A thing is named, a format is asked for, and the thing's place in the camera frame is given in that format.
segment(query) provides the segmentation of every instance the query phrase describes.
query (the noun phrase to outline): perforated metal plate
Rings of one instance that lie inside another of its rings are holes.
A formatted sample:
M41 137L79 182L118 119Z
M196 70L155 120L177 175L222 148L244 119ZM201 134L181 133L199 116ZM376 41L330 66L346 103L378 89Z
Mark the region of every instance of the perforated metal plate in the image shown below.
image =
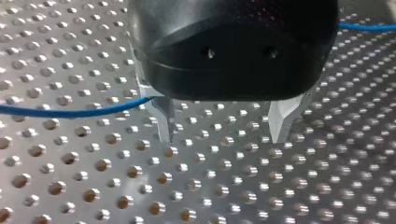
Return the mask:
M138 97L125 2L1 2L3 103ZM282 145L269 142L262 102L176 102L170 146L143 106L97 119L0 116L0 222L392 223L395 37L339 32Z

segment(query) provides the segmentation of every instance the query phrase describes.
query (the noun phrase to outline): black plastic cover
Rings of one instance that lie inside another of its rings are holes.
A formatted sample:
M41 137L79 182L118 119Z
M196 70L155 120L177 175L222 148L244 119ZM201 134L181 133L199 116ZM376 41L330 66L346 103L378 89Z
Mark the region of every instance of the black plastic cover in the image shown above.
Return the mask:
M130 0L146 80L180 100L282 100L318 80L336 0Z

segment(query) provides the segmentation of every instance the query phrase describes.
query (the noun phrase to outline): blue wire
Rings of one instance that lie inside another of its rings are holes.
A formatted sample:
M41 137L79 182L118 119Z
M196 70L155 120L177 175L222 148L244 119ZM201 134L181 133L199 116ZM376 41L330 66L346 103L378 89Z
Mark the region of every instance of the blue wire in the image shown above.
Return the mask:
M151 99L152 98L143 97L125 105L115 105L91 110L41 110L15 105L0 105L0 114L48 119L80 119L119 113L124 110L138 107Z
M358 25L349 23L340 23L341 29L366 31L366 32L392 32L396 31L396 24L392 25Z

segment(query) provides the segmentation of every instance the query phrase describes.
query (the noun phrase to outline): screw hole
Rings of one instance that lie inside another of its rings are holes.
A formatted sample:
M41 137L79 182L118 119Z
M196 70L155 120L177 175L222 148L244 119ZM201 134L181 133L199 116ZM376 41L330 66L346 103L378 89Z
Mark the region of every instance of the screw hole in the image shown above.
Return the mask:
M24 175L17 175L12 180L12 185L17 188L21 189L30 183L31 177L27 174Z
M279 54L279 51L273 46L266 47L262 51L262 56L266 57L266 58L270 58L270 59L276 58L278 56L278 54Z
M201 53L207 59L213 59L215 57L215 51L210 47L204 47Z
M83 198L84 201L87 203L91 203L94 200L99 199L100 194L99 194L99 190L98 189L89 189L87 191L84 192Z
M6 222L11 217L11 213L12 209L7 207L0 210L0 223Z
M161 215L165 212L165 204L163 203L153 203L149 209L149 212L154 215L154 216L158 216Z
M49 185L49 193L51 195L59 195L66 191L66 184L64 182L56 182Z
M66 165L73 164L75 161L78 161L78 154L77 152L69 152L62 156L62 161Z
M121 196L117 201L117 207L119 209L125 209L129 205L133 205L133 204L134 204L134 199L131 196Z

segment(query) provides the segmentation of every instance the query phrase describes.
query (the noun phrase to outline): hole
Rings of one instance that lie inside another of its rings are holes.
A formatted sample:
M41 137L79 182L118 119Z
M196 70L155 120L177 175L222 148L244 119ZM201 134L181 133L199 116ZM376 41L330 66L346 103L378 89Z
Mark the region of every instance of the hole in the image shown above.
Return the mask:
M210 47L204 47L201 53L207 59L213 59L215 57L215 51Z
M86 180L86 179L88 179L88 173L87 173L87 172L84 172L84 171L81 171L81 172L76 173L76 174L73 176L73 178L74 178L75 180L77 180L77 181Z
M11 217L12 209L5 207L0 210L0 223L4 223Z
M133 204L134 204L134 199L131 196L121 196L117 201L117 207L119 209L125 209L129 205L133 205Z
M30 183L31 178L27 174L17 175L12 179L12 185L17 189L21 189Z
M171 158L173 156L176 156L178 153L177 148L175 147L169 147L165 150L165 157Z
M44 121L43 125L44 125L44 128L49 130L49 131L50 130L54 130L57 127L59 127L59 120L57 120L57 119L49 119L49 120Z
M119 133L111 133L106 135L106 142L110 145L114 145L121 140L121 135Z
M73 164L75 161L78 161L78 154L77 152L69 152L62 156L62 161L66 165Z
M39 157L39 156L43 155L44 153L46 153L46 146L41 145L41 144L31 147L29 149L29 154L33 157Z
M38 196L33 194L33 195L29 196L29 197L26 197L23 200L23 204L25 206L28 206L28 207L36 206L36 205L38 205L38 200L39 200Z
M115 188L115 187L118 187L121 185L121 181L118 178L113 178L113 179L107 181L106 185L109 188Z
M111 167L111 161L104 159L104 160L100 160L95 164L96 170L99 172L103 172L105 171L107 168Z
M75 134L76 134L78 137L85 137L85 136L87 136L89 133L91 133L91 129L90 129L90 127L88 127L88 126L82 126L82 127L79 127L79 128L76 128L76 129L75 129Z
M100 221L107 221L110 218L110 212L102 209L98 213L96 213L96 219Z
M66 191L66 184L62 181L49 184L49 194L59 195Z
M83 199L87 203L91 203L95 200L98 200L99 198L100 198L100 192L98 189L88 189L83 194Z
M2 137L0 138L0 149L6 149L11 145L12 138L11 137Z
M194 158L194 162L195 164L202 164L205 161L205 155L202 153L196 153L195 154L195 158Z
M139 151L144 151L149 148L149 141L147 140L139 140L135 145L136 149Z
M17 156L11 156L6 158L6 160L4 161L4 164L12 167L12 166L17 166L21 164L21 159Z
M40 167L40 172L44 175L53 173L55 171L55 166L51 163L47 163Z
M14 120L15 122L23 122L23 121L26 120L26 117L24 117L24 116L12 116L11 118L12 118L12 120Z
M185 222L193 222L197 218L196 212L190 208L186 208L180 212L180 219Z
M168 184L172 181L172 175L169 173L162 173L160 178L158 178L158 182L160 184Z
M153 203L149 208L149 212L154 216L159 216L166 211L165 204L163 203Z
M262 50L262 56L265 58L274 59L278 56L278 54L279 51L273 46L266 47Z
M143 174L143 171L142 171L142 167L140 167L140 166L132 166L128 170L128 176L131 178L137 178L138 176L140 176L142 174Z
M50 216L48 215L41 215L39 217L35 217L35 219L33 219L33 223L34 224L50 224Z
M230 193L230 189L227 186L224 185L218 185L216 187L216 194L220 197L220 198L225 198L227 197L227 195Z
M64 203L61 205L61 213L70 214L75 211L76 206L73 203Z
M247 204L253 204L257 201L257 196L251 191L246 191L242 194L242 201Z

